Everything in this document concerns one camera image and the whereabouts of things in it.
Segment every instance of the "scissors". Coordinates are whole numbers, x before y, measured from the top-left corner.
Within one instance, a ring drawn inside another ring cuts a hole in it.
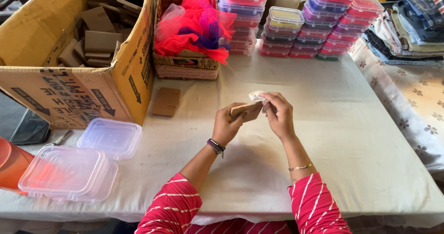
[[[67,131],[63,136],[61,136],[57,141],[55,141],[53,144],[46,144],[43,147],[47,147],[47,146],[60,146],[61,142],[68,137],[68,135],[72,132],[72,130]]]

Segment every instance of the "pink lace trim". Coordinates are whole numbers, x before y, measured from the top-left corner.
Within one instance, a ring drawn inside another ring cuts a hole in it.
[[[158,67],[156,68],[159,77],[175,77],[175,78],[189,78],[202,80],[215,80],[218,77],[219,70],[195,69],[183,70],[174,68]]]

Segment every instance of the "floral tablecloth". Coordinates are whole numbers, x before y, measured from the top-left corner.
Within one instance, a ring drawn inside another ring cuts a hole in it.
[[[349,54],[432,177],[444,181],[444,67],[386,65],[363,38]]]

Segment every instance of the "red sleeve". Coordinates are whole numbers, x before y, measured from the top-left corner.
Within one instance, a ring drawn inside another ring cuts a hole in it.
[[[300,234],[351,234],[319,173],[297,181],[288,192]]]
[[[183,233],[201,205],[199,193],[177,173],[154,196],[134,234]]]

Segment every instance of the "bracelet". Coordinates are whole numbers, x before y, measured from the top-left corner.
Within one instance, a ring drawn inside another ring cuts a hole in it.
[[[293,171],[293,170],[305,169],[305,168],[309,168],[310,166],[313,166],[313,163],[309,163],[306,166],[298,166],[298,167],[294,167],[294,168],[288,168],[288,170]]]
[[[222,147],[221,145],[219,145],[216,141],[212,140],[211,138],[209,138],[207,140],[207,144],[210,145],[211,147],[213,147],[213,149],[216,151],[217,155],[222,153],[222,158],[223,158],[223,152],[225,151],[225,147]]]

